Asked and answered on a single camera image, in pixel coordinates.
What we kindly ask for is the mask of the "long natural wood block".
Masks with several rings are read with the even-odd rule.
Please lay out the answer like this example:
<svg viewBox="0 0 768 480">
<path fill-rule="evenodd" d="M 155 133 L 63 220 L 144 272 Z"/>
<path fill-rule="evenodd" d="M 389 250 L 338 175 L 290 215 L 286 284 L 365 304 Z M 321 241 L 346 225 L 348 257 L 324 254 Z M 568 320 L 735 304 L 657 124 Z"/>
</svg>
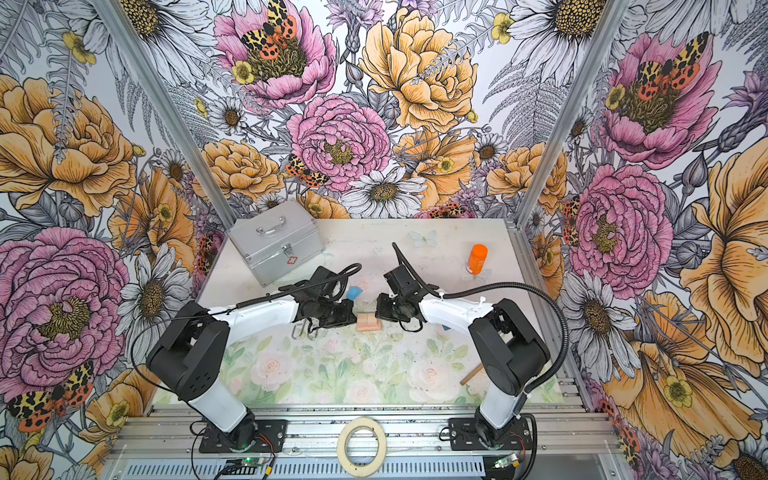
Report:
<svg viewBox="0 0 768 480">
<path fill-rule="evenodd" d="M 356 331 L 357 332 L 363 332 L 363 333 L 365 333 L 365 332 L 376 332 L 376 331 L 381 331 L 381 330 L 382 330 L 382 326 L 378 325 L 378 324 L 375 324 L 375 325 L 357 325 L 357 327 L 356 327 Z"/>
</svg>

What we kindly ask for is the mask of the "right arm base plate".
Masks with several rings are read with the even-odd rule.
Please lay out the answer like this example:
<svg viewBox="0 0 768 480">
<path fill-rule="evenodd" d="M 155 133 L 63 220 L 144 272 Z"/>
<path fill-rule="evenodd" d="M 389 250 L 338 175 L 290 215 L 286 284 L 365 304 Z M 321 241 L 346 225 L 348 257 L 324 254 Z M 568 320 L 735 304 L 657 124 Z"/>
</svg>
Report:
<svg viewBox="0 0 768 480">
<path fill-rule="evenodd" d="M 448 420 L 453 451 L 519 451 L 533 448 L 533 428 L 525 419 L 513 419 L 497 429 L 482 418 L 456 417 Z"/>
</svg>

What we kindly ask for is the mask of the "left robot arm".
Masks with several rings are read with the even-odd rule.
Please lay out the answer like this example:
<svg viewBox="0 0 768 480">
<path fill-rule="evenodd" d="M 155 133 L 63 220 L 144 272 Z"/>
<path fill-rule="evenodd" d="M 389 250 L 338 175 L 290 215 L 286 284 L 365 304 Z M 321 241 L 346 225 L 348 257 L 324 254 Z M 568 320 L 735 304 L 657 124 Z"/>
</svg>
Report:
<svg viewBox="0 0 768 480">
<path fill-rule="evenodd" d="M 310 334 L 355 324 L 354 302 L 345 292 L 361 269 L 359 263 L 339 273 L 318 267 L 308 280 L 219 309 L 190 302 L 151 349 L 147 366 L 201 414 L 224 448 L 245 452 L 263 438 L 252 412 L 220 379 L 227 348 L 263 330 L 304 321 Z"/>
</svg>

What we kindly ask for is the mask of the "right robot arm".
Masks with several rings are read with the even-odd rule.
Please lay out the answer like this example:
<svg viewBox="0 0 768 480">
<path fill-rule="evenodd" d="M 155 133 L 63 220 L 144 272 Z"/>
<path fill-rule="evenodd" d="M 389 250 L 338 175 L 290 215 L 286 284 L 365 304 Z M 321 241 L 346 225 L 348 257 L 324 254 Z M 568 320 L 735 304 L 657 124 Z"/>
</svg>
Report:
<svg viewBox="0 0 768 480">
<path fill-rule="evenodd" d="M 401 325 L 437 324 L 467 334 L 490 380 L 475 414 L 479 442 L 488 449 L 504 446 L 512 428 L 520 426 L 526 387 L 550 361 L 550 352 L 518 304 L 508 298 L 448 299 L 433 295 L 400 265 L 384 275 L 390 288 L 377 298 L 376 316 Z"/>
</svg>

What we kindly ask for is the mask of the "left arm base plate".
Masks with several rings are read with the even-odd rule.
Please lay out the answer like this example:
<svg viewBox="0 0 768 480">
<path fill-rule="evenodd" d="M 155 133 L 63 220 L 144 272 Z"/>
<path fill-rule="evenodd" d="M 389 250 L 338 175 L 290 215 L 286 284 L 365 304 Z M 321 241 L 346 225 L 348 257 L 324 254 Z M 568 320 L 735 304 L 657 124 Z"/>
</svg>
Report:
<svg viewBox="0 0 768 480">
<path fill-rule="evenodd" d="M 200 441 L 204 454 L 280 453 L 288 422 L 277 419 L 244 419 L 231 432 L 224 432 L 208 422 Z"/>
</svg>

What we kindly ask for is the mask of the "light blue triangular block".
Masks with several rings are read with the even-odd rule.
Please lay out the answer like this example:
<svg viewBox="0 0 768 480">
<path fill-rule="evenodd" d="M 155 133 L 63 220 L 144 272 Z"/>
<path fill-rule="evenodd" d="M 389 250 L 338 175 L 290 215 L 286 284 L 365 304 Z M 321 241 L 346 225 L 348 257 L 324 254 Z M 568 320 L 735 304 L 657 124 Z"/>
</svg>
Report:
<svg viewBox="0 0 768 480">
<path fill-rule="evenodd" d="M 352 286 L 352 287 L 349 288 L 349 290 L 347 292 L 347 295 L 346 295 L 346 298 L 351 300 L 351 301 L 354 301 L 354 300 L 356 300 L 362 294 L 362 292 L 363 292 L 363 290 L 360 287 Z"/>
</svg>

